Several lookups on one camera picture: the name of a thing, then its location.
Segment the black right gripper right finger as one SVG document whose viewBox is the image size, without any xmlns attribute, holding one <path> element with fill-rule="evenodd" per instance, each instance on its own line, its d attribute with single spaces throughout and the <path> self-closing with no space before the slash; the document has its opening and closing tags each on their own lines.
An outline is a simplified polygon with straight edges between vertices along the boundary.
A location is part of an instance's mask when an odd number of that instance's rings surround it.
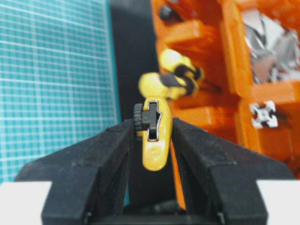
<svg viewBox="0 0 300 225">
<path fill-rule="evenodd" d="M 258 180 L 294 180 L 286 164 L 208 131 L 173 120 L 176 152 L 187 214 L 226 225 L 264 225 L 267 210 Z"/>
</svg>

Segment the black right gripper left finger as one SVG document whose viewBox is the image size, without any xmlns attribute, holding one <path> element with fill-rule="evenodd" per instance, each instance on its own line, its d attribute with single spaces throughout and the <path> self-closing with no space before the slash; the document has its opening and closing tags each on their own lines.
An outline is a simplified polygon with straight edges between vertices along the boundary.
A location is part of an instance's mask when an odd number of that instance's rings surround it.
<svg viewBox="0 0 300 225">
<path fill-rule="evenodd" d="M 119 216 L 134 141 L 134 123 L 125 120 L 27 163 L 15 181 L 51 182 L 41 215 L 45 225 L 85 225 L 90 218 Z"/>
</svg>

